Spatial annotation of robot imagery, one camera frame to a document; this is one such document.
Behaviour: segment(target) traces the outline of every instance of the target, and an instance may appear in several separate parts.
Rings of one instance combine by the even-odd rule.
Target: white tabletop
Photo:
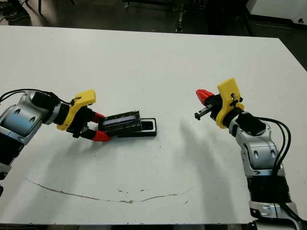
[[[1,93],[29,87],[69,100],[95,89],[94,111],[140,109],[158,129],[155,138],[93,143],[43,125],[1,182],[1,223],[251,221],[239,146],[209,115],[194,118],[196,89],[217,92],[230,77],[247,111],[290,127],[284,165],[307,218],[307,73],[280,40],[7,26],[0,34]],[[279,146],[275,127],[273,138]]]

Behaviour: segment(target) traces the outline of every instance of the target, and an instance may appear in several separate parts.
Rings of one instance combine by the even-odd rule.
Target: dark floor
[[[179,11],[172,8],[141,3],[130,3],[123,8],[122,0],[42,0],[42,14],[38,14],[38,1],[24,4],[31,19],[8,23],[4,18],[0,25],[31,25],[68,28],[88,28],[124,31],[174,33]],[[226,35],[249,36],[242,17],[229,16],[223,20]],[[292,29],[287,24],[249,20],[255,36],[278,37],[307,69],[307,30]],[[210,34],[207,16],[186,13],[183,33]]]

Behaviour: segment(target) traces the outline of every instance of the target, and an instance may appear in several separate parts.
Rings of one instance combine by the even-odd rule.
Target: black wire
[[[284,145],[285,145],[285,142],[286,142],[286,136],[285,136],[285,134],[284,134],[284,131],[283,131],[282,126],[281,126],[280,124],[278,124],[278,123],[277,123],[276,125],[280,128],[280,130],[281,130],[281,132],[282,132],[282,135],[283,135],[283,144],[282,144],[282,147],[281,147],[281,149],[280,149],[280,151],[279,151],[279,153],[278,153],[278,155],[277,155],[277,157],[276,157],[276,160],[275,160],[275,162],[274,162],[273,168],[276,167],[277,161],[278,161],[278,159],[279,159],[281,153],[283,152]]]
[[[58,96],[56,96],[54,93],[52,92],[47,92],[47,91],[43,91],[43,90],[37,90],[37,89],[18,89],[18,90],[12,90],[12,91],[8,91],[6,93],[4,93],[1,97],[0,97],[0,103],[4,100],[6,100],[7,98],[11,97],[12,95],[19,93],[19,92],[24,92],[24,91],[36,91],[36,92],[41,92],[41,93],[45,93],[49,96],[53,96],[56,97],[59,101],[65,103],[65,104],[72,104],[72,102],[66,102],[62,99],[60,99]]]
[[[257,117],[257,119],[259,120],[263,120],[263,121],[269,121],[269,122],[273,122],[275,124],[280,124],[281,126],[283,126],[285,128],[285,130],[287,131],[287,135],[288,135],[288,142],[286,145],[286,148],[282,154],[282,156],[280,157],[280,159],[278,160],[278,162],[276,163],[275,167],[273,167],[273,171],[272,174],[273,175],[277,175],[278,170],[280,169],[280,165],[282,164],[284,158],[286,157],[288,150],[290,148],[290,144],[291,144],[291,132],[289,130],[289,128],[282,122],[278,121],[278,120],[274,120],[274,119],[270,119],[270,118],[265,118],[265,117]]]
[[[2,102],[2,101],[4,101],[4,100],[5,100],[5,99],[7,99],[7,98],[9,98],[9,97],[13,96],[14,94],[17,94],[17,93],[20,93],[20,92],[25,92],[25,91],[13,92],[13,93],[11,93],[10,95],[8,95],[8,96],[4,97],[4,98],[1,100],[1,102]]]

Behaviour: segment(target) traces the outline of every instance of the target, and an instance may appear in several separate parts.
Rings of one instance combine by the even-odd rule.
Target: brown stain
[[[133,204],[133,202],[135,202],[135,200],[119,200],[117,202],[120,202],[120,203],[127,203],[127,204]]]
[[[99,198],[94,198],[94,197],[85,196],[85,195],[78,195],[78,194],[74,194],[74,193],[66,193],[66,192],[63,192],[63,191],[60,191],[60,190],[48,188],[48,187],[45,187],[45,186],[43,186],[43,185],[41,185],[41,184],[35,183],[35,182],[29,180],[28,178],[25,178],[25,179],[26,179],[27,181],[33,183],[33,184],[36,184],[37,186],[39,186],[39,187],[41,187],[41,188],[47,189],[47,190],[52,191],[52,192],[62,193],[62,194],[70,195],[70,196],[77,196],[77,197],[86,198],[86,199],[91,199],[91,200],[100,200]]]

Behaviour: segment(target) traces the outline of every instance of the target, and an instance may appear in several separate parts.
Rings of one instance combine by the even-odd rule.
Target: black object
[[[119,138],[155,137],[157,124],[155,118],[141,118],[142,131],[118,135]]]
[[[284,176],[247,177],[250,200],[263,203],[289,203],[289,186]]]
[[[54,119],[53,123],[57,125],[62,125],[67,117],[67,114],[69,112],[69,105],[62,103],[60,108],[59,108],[59,114],[58,116]]]
[[[24,144],[6,135],[0,134],[0,146],[0,163],[10,165],[14,159],[18,157]],[[0,180],[3,180],[5,176],[6,173],[0,173]]]
[[[223,125],[229,128],[230,122],[232,119],[234,119],[237,115],[240,113],[244,112],[242,109],[236,107],[233,110],[229,111],[229,113],[226,114],[223,120]],[[236,136],[236,130],[233,130],[233,133],[231,134],[232,136]]]
[[[102,118],[98,122],[98,130],[110,136],[142,131],[140,112],[132,111]]]
[[[66,130],[72,133],[73,138],[78,138],[81,136],[83,130],[87,127],[87,123],[92,121],[95,112],[93,112],[87,106],[82,106],[76,113],[71,125]]]
[[[49,111],[48,116],[43,120],[43,123],[45,123],[50,116],[53,113],[54,108],[56,107],[57,104],[59,104],[59,99],[57,98],[56,95],[47,95],[42,92],[36,92],[31,99],[31,102],[40,108],[47,109]]]
[[[266,128],[265,123],[249,113],[241,113],[236,122],[243,131],[253,136],[262,134]]]

